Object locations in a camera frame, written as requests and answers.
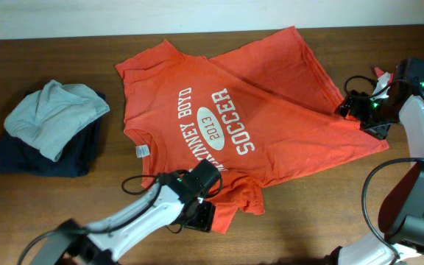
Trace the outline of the orange soccer t-shirt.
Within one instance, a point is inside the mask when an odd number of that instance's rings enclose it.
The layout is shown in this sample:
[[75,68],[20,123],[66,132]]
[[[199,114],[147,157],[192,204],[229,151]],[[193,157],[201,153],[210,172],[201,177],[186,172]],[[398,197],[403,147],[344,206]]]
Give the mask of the orange soccer t-shirt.
[[124,133],[143,155],[143,185],[209,160],[222,174],[212,228],[264,212],[264,188],[388,148],[336,114],[342,95],[294,27],[213,58],[164,41],[116,66]]

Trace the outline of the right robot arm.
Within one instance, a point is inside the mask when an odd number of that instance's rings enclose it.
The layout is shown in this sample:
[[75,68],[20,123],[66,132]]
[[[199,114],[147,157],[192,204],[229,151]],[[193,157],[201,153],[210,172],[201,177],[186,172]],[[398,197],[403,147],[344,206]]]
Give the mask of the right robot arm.
[[[388,160],[367,175],[361,208],[370,233],[337,247],[324,257],[324,264],[404,264],[424,255],[424,60],[402,60],[384,87],[375,80],[371,83],[372,94],[348,91],[338,114],[360,121],[361,131],[379,140],[387,137],[393,124],[403,125],[410,156]],[[370,181],[383,168],[399,163],[412,167],[384,199],[375,227],[367,213]]]

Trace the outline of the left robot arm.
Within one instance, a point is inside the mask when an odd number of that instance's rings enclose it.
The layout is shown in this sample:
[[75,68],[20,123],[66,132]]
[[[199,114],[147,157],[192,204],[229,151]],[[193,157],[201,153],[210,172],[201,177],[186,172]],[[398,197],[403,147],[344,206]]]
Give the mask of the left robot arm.
[[222,186],[219,170],[201,160],[192,170],[180,169],[153,176],[152,183],[137,195],[134,203],[106,219],[84,227],[69,219],[56,229],[33,239],[18,258],[21,264],[39,242],[43,246],[32,264],[117,264],[141,240],[159,228],[179,225],[208,233],[215,206],[211,189]]

